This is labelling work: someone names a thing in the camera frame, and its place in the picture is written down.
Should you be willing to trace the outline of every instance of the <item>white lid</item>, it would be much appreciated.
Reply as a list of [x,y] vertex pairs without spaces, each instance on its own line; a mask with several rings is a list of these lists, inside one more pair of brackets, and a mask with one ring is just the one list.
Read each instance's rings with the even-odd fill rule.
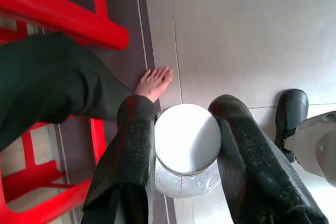
[[156,155],[177,175],[192,176],[208,168],[217,158],[220,144],[216,119],[198,105],[171,107],[155,124]]

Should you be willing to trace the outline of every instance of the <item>person's foot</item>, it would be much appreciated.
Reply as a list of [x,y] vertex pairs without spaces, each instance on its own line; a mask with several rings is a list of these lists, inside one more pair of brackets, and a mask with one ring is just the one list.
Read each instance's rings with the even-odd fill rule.
[[173,78],[173,71],[169,67],[148,69],[134,93],[143,95],[154,103],[164,93]]

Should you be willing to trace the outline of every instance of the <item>trouser leg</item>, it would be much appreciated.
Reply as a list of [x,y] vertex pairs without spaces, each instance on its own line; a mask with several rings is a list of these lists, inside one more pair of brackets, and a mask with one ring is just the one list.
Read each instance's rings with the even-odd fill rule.
[[209,111],[222,132],[218,168],[234,223],[328,223],[281,151],[231,95]]
[[36,122],[70,114],[114,120],[132,92],[64,34],[0,47],[0,152]]
[[155,176],[154,104],[140,95],[118,111],[119,131],[101,157],[82,224],[151,224]]

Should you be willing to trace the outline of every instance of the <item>black shoe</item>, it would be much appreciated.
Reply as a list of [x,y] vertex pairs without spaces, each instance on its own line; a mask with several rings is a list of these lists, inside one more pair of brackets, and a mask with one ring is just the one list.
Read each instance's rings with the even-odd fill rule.
[[288,89],[280,97],[275,118],[277,135],[275,144],[282,150],[287,158],[293,162],[294,154],[285,150],[284,140],[295,134],[299,123],[307,119],[308,97],[299,89]]

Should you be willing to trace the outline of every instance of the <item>bare foot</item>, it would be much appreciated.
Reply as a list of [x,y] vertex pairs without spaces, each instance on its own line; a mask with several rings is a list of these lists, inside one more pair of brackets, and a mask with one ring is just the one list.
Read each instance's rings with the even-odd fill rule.
[[173,78],[173,71],[169,67],[148,69],[141,78],[135,94],[143,95],[154,103],[173,81]]

